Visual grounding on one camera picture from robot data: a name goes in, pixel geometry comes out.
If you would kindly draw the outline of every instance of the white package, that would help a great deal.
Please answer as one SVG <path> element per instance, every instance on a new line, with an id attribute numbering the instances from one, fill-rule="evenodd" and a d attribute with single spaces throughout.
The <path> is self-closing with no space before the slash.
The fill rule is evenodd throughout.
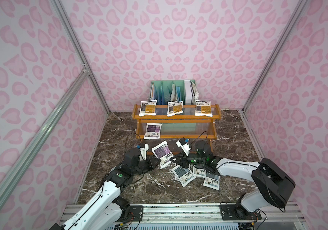
<path id="1" fill-rule="evenodd" d="M 168 166 L 171 161 L 170 158 L 172 158 L 174 155 L 168 148 L 168 144 L 165 141 L 161 142 L 159 145 L 152 148 L 152 153 L 161 160 L 160 162 L 160 168 L 165 168 Z"/>
<path id="2" fill-rule="evenodd" d="M 168 102 L 168 117 L 179 113 L 183 113 L 183 101 Z"/>
<path id="3" fill-rule="evenodd" d="M 183 168 L 180 165 L 172 168 L 172 172 L 179 178 L 179 181 L 183 187 L 188 185 L 189 182 L 196 178 L 191 170 L 188 168 Z"/>
<path id="4" fill-rule="evenodd" d="M 212 117 L 211 101 L 196 100 L 196 112 L 194 115 Z"/>
<path id="5" fill-rule="evenodd" d="M 203 186 L 220 190 L 220 176 L 206 172 Z"/>
<path id="6" fill-rule="evenodd" d="M 192 172 L 196 177 L 205 178 L 205 176 L 206 176 L 206 170 L 198 169 L 198 168 L 195 168 L 194 166 L 192 166 Z"/>
<path id="7" fill-rule="evenodd" d="M 146 124 L 146 132 L 143 136 L 143 139 L 150 140 L 150 139 L 160 139 L 160 130 L 161 130 L 160 123 L 147 123 Z"/>
<path id="8" fill-rule="evenodd" d="M 151 101 L 141 101 L 141 108 L 140 108 L 140 113 L 139 116 L 145 116 L 145 115 L 152 115 L 155 116 L 155 106 L 156 106 L 156 100 L 151 100 Z"/>

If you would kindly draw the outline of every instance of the shelf tier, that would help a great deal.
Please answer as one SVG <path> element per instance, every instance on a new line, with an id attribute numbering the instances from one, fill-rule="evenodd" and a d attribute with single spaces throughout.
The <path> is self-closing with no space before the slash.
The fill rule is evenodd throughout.
<path id="1" fill-rule="evenodd" d="M 135 104 L 132 112 L 133 119 L 196 119 L 196 120 L 203 120 L 203 119 L 221 119 L 221 110 L 218 104 L 211 105 L 211 112 L 212 117 L 207 116 L 195 116 L 196 105 L 184 105 L 183 106 L 183 113 L 173 115 L 168 117 L 168 106 L 167 105 L 157 105 L 155 106 L 155 113 L 156 116 L 145 115 L 140 117 L 140 106 L 139 104 Z"/>

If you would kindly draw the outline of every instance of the ventilation grille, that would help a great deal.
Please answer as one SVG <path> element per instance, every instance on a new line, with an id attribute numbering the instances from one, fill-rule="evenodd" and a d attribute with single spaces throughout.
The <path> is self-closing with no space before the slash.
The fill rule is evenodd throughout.
<path id="1" fill-rule="evenodd" d="M 134 230 L 136 224 L 132 224 L 128 230 Z M 114 225 L 106 230 L 113 230 Z M 203 223 L 203 224 L 140 224 L 136 230 L 239 230 L 238 223 Z"/>

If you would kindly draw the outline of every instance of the aluminum frame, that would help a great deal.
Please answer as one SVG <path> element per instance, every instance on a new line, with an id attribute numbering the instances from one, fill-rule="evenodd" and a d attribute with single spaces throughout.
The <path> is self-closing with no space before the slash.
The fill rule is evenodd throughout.
<path id="1" fill-rule="evenodd" d="M 186 204 L 136 204 L 143 205 L 142 224 L 157 223 L 243 223 L 249 220 L 222 220 L 220 203 L 186 203 Z M 67 205 L 59 224 L 77 213 L 84 205 Z M 286 212 L 282 213 L 277 207 L 266 206 L 262 208 L 267 215 L 265 222 L 297 222 L 303 223 L 298 205 L 288 202 Z"/>
<path id="2" fill-rule="evenodd" d="M 83 69 L 0 184 L 0 210 L 90 73 Z"/>
<path id="3" fill-rule="evenodd" d="M 262 149 L 262 145 L 260 144 L 261 142 L 259 141 L 258 137 L 254 133 L 253 127 L 251 123 L 248 121 L 246 115 L 244 114 L 243 110 L 238 110 L 240 118 L 243 121 L 244 127 L 247 130 L 248 136 L 251 139 L 251 142 L 253 144 L 253 147 L 256 150 L 258 159 L 261 161 L 263 158 L 267 158 L 267 155 Z"/>
<path id="4" fill-rule="evenodd" d="M 292 15 L 290 16 L 288 23 L 286 24 L 286 26 L 283 30 L 283 33 L 281 34 L 279 40 L 277 41 L 275 48 L 272 50 L 272 53 L 271 53 L 269 59 L 267 60 L 263 70 L 261 71 L 261 74 L 260 74 L 255 86 L 253 87 L 251 93 L 249 94 L 249 97 L 247 98 L 247 101 L 244 104 L 244 107 L 243 107 L 244 113 L 247 113 L 248 109 L 250 108 L 252 101 L 256 97 L 258 90 L 262 86 L 262 83 L 266 79 L 266 77 L 269 73 L 269 70 L 271 69 L 272 65 L 276 61 L 284 44 L 288 40 L 290 34 L 293 32 L 295 26 L 298 24 L 299 19 L 302 17 L 304 11 L 307 9 L 308 3 L 310 1 L 311 0 L 299 0 Z"/>
<path id="5" fill-rule="evenodd" d="M 68 35 L 68 37 L 70 38 L 71 40 L 71 43 L 76 51 L 76 54 L 77 56 L 79 57 L 81 63 L 83 64 L 83 66 L 85 68 L 87 68 L 87 71 L 88 72 L 91 72 L 91 75 L 89 76 L 93 86 L 94 86 L 94 89 L 95 91 L 97 92 L 98 94 L 98 97 L 100 99 L 100 101 L 102 102 L 103 106 L 104 106 L 104 109 L 106 110 L 107 113 L 110 112 L 110 109 L 108 107 L 108 104 L 106 103 L 106 100 L 104 98 L 104 95 L 102 94 L 102 91 L 100 90 L 100 87 L 96 81 L 96 78 L 93 74 L 93 72 L 91 71 L 91 67 L 90 65 L 88 64 L 88 61 L 87 61 L 87 58 L 82 50 L 82 47 L 77 39 L 77 36 L 74 32 L 74 29 L 70 23 L 70 20 L 68 19 L 68 15 L 64 9 L 64 6 L 63 4 L 60 2 L 60 0 L 50 0 L 55 11 L 56 11 L 56 14 L 58 15 L 61 23 L 63 24 L 63 27 Z"/>

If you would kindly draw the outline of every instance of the paper document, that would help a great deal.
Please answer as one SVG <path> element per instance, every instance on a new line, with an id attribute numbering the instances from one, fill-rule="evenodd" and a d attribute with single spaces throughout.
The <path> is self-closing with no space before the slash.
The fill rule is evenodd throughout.
<path id="1" fill-rule="evenodd" d="M 143 139 L 160 139 L 161 125 L 160 123 L 147 123 Z"/>
<path id="2" fill-rule="evenodd" d="M 168 117 L 175 114 L 183 113 L 183 101 L 182 102 L 168 102 Z"/>
<path id="3" fill-rule="evenodd" d="M 211 101 L 196 100 L 196 112 L 194 115 L 212 117 Z"/>
<path id="4" fill-rule="evenodd" d="M 179 181 L 183 187 L 188 185 L 189 182 L 196 178 L 191 170 L 188 168 L 183 168 L 180 165 L 172 168 L 172 172 L 179 178 Z"/>
<path id="5" fill-rule="evenodd" d="M 205 178 L 205 176 L 206 176 L 206 170 L 198 169 L 198 168 L 195 168 L 194 166 L 192 166 L 192 172 L 196 177 Z"/>
<path id="6" fill-rule="evenodd" d="M 185 104 L 192 103 L 192 90 L 191 90 L 191 82 L 190 80 L 185 80 Z"/>
<path id="7" fill-rule="evenodd" d="M 155 92 L 155 86 L 154 86 L 154 83 L 151 82 L 150 95 L 148 97 L 148 100 L 155 100 L 156 99 L 155 94 L 156 94 L 156 92 Z"/>
<path id="8" fill-rule="evenodd" d="M 141 108 L 140 108 L 140 113 L 139 116 L 145 116 L 145 115 L 152 115 L 155 116 L 155 105 L 156 105 L 156 100 L 151 100 L 148 102 L 141 101 Z"/>
<path id="9" fill-rule="evenodd" d="M 176 97 L 176 90 L 175 90 L 175 84 L 173 83 L 172 85 L 172 95 L 170 97 L 170 101 L 171 102 L 175 102 L 177 101 L 177 97 Z"/>
<path id="10" fill-rule="evenodd" d="M 164 168 L 168 166 L 171 161 L 170 158 L 173 157 L 174 155 L 168 148 L 168 144 L 165 141 L 161 142 L 159 145 L 155 146 L 152 148 L 152 153 L 161 160 L 160 162 L 160 168 Z"/>
<path id="11" fill-rule="evenodd" d="M 220 176 L 206 172 L 203 186 L 219 190 L 220 189 Z"/>
<path id="12" fill-rule="evenodd" d="M 191 82 L 191 87 L 192 87 L 192 92 L 193 92 L 191 104 L 196 104 L 196 100 L 198 100 L 197 86 L 194 82 Z"/>

